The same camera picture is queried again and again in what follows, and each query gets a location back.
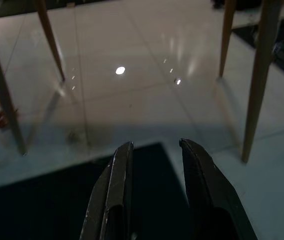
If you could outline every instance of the white tile floor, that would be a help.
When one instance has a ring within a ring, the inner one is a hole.
[[[109,155],[129,140],[161,142],[184,185],[178,139],[190,138],[235,186],[258,238],[284,239],[284,72],[271,66],[244,165],[254,51],[232,36],[217,80],[223,11],[209,0],[113,0],[48,14],[63,85],[37,15],[0,18],[0,61],[28,146],[20,156],[11,132],[0,131],[0,185]],[[234,25],[258,19],[240,12]]]

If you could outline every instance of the glossy floor tile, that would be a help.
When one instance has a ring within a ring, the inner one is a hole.
[[[0,130],[0,186],[109,156],[134,141],[161,143],[185,189],[178,141],[189,138],[235,186],[258,238],[284,239],[284,73],[270,67],[245,165],[254,49],[232,35],[224,77],[217,78],[223,13],[208,0],[49,10],[64,83],[37,14],[0,18],[0,62],[28,149],[21,156],[11,132]],[[237,12],[233,25],[259,17],[259,10]]]

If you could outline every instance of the floor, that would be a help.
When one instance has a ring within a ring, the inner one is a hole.
[[[254,50],[233,35],[217,79],[222,10],[208,0],[110,0],[48,15],[65,84],[37,15],[0,18],[0,61],[28,146],[20,156],[11,132],[0,131],[0,186],[109,155],[128,140],[161,142],[184,185],[178,139],[189,138],[234,185],[258,238],[284,239],[284,73],[270,68],[243,164]],[[240,12],[234,25],[258,20],[258,11]]]

